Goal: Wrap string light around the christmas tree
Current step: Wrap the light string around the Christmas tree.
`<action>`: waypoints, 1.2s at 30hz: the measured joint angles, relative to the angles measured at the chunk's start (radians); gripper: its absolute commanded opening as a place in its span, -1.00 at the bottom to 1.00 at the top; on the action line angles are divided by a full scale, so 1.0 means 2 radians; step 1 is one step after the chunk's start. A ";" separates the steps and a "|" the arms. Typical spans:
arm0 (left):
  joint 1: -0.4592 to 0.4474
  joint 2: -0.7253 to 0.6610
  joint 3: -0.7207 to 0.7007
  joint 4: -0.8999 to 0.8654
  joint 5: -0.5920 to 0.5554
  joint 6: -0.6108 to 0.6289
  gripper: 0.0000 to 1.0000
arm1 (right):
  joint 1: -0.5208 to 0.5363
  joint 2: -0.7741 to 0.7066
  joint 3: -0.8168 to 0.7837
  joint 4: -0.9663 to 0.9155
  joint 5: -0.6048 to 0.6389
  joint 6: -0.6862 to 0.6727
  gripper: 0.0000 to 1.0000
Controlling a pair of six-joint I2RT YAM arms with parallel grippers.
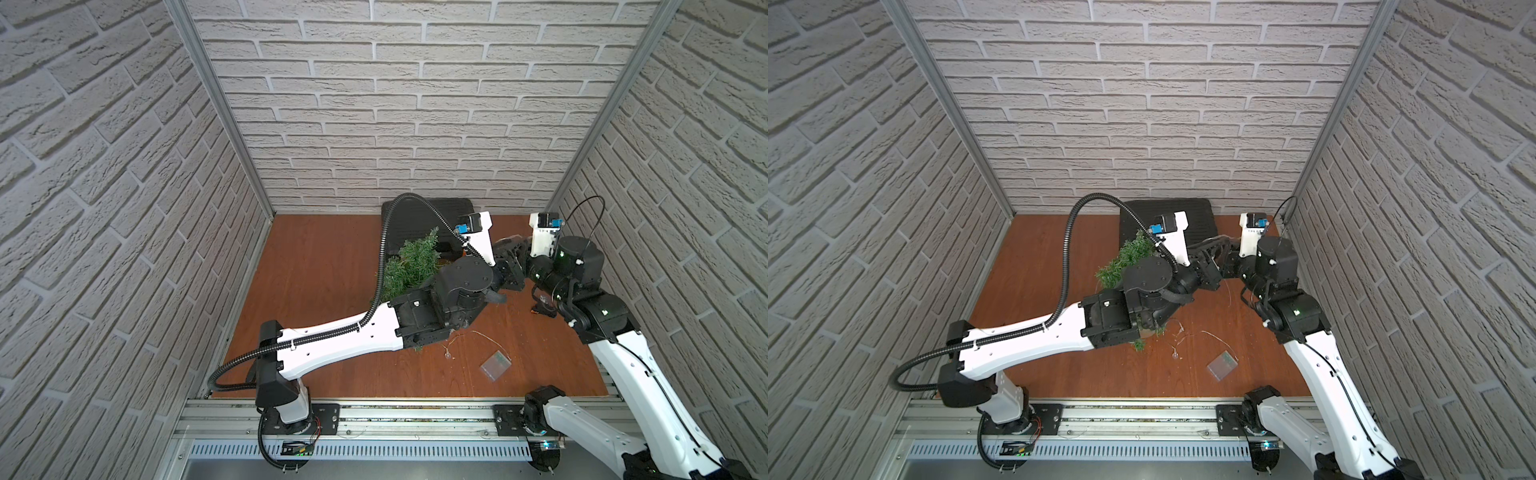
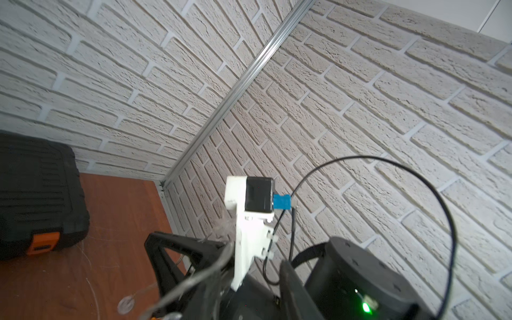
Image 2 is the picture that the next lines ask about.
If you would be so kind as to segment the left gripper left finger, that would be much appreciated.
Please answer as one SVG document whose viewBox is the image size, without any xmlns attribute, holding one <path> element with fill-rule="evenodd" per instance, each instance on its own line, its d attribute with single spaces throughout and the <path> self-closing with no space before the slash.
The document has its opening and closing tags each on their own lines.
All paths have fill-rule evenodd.
<svg viewBox="0 0 512 320">
<path fill-rule="evenodd" d="M 223 296 L 231 287 L 234 275 L 232 257 L 219 271 L 203 280 L 181 299 L 182 319 L 218 319 Z"/>
</svg>

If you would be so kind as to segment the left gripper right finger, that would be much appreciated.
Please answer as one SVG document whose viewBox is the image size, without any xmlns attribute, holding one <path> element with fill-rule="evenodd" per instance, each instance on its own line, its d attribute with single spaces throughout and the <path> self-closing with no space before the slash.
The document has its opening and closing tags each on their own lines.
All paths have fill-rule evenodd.
<svg viewBox="0 0 512 320">
<path fill-rule="evenodd" d="M 279 269 L 280 319 L 324 319 L 289 261 Z"/>
</svg>

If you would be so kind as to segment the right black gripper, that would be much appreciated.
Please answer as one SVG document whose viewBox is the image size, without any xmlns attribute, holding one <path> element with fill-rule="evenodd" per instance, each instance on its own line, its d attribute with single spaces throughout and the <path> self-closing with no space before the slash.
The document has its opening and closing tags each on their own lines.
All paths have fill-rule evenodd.
<svg viewBox="0 0 512 320">
<path fill-rule="evenodd" d="M 279 319 L 280 300 L 251 275 L 234 290 L 234 258 L 224 266 L 224 243 L 154 232 L 145 241 L 160 300 L 144 316 L 182 316 L 181 299 L 195 286 L 188 319 Z"/>
</svg>

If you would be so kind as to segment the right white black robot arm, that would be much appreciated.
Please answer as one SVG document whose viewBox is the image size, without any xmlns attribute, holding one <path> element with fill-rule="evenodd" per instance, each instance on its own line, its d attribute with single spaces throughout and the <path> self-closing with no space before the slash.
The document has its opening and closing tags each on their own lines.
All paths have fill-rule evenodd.
<svg viewBox="0 0 512 320">
<path fill-rule="evenodd" d="M 332 237 L 281 264 L 279 293 L 251 276 L 228 285 L 234 262 L 151 311 L 151 319 L 433 319 L 410 283 L 373 254 Z"/>
</svg>

